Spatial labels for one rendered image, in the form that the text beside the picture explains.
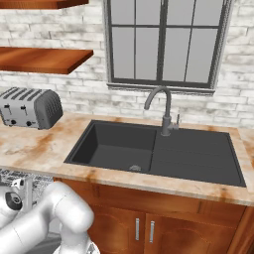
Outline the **wooden cupboard door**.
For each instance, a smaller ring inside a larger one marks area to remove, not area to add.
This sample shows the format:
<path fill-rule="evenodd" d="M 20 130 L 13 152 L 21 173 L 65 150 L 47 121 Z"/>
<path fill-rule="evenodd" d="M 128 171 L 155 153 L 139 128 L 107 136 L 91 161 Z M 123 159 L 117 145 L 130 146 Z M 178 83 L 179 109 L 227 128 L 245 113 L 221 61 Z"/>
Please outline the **wooden cupboard door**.
<path fill-rule="evenodd" d="M 144 254 L 227 254 L 233 235 L 233 228 L 147 213 Z"/>
<path fill-rule="evenodd" d="M 93 205 L 94 221 L 88 230 L 101 254 L 144 254 L 145 213 Z M 135 240 L 135 219 L 139 218 L 139 240 Z"/>

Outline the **dark grey tap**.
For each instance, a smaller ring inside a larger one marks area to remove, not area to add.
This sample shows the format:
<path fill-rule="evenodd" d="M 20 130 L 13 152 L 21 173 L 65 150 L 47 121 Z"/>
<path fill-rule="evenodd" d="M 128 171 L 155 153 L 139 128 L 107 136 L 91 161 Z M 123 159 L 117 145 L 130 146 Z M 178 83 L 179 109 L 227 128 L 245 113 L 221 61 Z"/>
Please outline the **dark grey tap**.
<path fill-rule="evenodd" d="M 159 86 L 155 89 L 153 89 L 149 96 L 147 97 L 146 101 L 145 101 L 145 105 L 144 105 L 144 109 L 148 110 L 150 108 L 150 105 L 152 103 L 153 98 L 155 97 L 155 95 L 161 91 L 164 91 L 166 94 L 166 110 L 165 110 L 165 114 L 163 116 L 163 120 L 162 120 L 162 131 L 161 131 L 161 135 L 162 136 L 170 136 L 171 132 L 173 130 L 178 130 L 179 129 L 179 122 L 180 122 L 180 117 L 177 117 L 177 123 L 173 124 L 172 123 L 172 117 L 171 117 L 171 102 L 172 102 L 172 95 L 171 92 L 168 88 L 164 87 L 164 86 Z"/>

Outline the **dark grey sink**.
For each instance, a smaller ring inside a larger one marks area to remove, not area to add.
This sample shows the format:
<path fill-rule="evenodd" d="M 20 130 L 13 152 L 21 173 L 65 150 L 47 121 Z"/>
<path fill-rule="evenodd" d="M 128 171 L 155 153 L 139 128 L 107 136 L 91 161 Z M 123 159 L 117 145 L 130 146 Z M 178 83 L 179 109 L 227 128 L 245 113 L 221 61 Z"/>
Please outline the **dark grey sink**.
<path fill-rule="evenodd" d="M 193 129 L 164 137 L 159 126 L 91 121 L 66 157 L 68 164 L 246 186 L 230 135 Z"/>

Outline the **wooden panel under sink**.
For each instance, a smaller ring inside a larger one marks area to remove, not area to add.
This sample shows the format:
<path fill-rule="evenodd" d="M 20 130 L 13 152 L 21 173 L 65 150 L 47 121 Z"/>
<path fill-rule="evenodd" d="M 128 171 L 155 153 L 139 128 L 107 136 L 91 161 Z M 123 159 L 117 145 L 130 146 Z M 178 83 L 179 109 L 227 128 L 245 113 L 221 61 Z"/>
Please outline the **wooden panel under sink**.
<path fill-rule="evenodd" d="M 89 204 L 116 207 L 155 215 L 236 228 L 243 205 L 183 197 L 152 191 L 111 187 L 55 178 L 74 189 Z"/>

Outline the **grey framed window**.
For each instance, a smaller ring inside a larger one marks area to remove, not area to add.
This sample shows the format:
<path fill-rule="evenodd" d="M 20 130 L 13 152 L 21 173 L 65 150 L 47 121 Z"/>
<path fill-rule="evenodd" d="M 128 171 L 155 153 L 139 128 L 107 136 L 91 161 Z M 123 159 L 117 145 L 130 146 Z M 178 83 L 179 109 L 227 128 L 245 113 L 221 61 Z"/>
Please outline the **grey framed window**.
<path fill-rule="evenodd" d="M 233 0 L 103 0 L 107 85 L 215 93 Z"/>

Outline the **silver toaster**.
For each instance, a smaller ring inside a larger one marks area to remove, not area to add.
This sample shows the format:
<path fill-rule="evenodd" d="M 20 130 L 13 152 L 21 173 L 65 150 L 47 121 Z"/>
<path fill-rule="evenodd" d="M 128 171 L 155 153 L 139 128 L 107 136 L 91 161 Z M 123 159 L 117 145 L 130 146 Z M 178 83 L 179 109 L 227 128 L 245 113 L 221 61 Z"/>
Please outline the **silver toaster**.
<path fill-rule="evenodd" d="M 50 89 L 11 87 L 0 93 L 6 126 L 51 129 L 64 115 L 61 99 Z"/>

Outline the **wooden side cupboard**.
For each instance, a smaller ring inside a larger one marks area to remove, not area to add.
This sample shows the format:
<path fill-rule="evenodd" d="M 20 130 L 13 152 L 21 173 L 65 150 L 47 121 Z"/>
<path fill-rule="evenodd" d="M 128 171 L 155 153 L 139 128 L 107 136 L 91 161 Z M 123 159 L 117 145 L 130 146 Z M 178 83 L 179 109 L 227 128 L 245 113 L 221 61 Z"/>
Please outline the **wooden side cupboard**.
<path fill-rule="evenodd" d="M 252 246 L 254 246 L 254 206 L 247 206 L 227 254 L 249 254 Z"/>

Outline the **wooden wall shelf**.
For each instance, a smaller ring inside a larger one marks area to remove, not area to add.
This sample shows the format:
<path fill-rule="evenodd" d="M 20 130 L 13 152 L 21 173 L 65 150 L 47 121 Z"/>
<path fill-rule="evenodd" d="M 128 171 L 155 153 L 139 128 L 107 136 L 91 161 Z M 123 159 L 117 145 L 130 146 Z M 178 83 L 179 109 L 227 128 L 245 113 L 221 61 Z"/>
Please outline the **wooden wall shelf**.
<path fill-rule="evenodd" d="M 93 50 L 0 47 L 0 70 L 69 74 L 92 56 Z"/>
<path fill-rule="evenodd" d="M 89 0 L 0 0 L 0 9 L 55 10 L 88 2 Z"/>

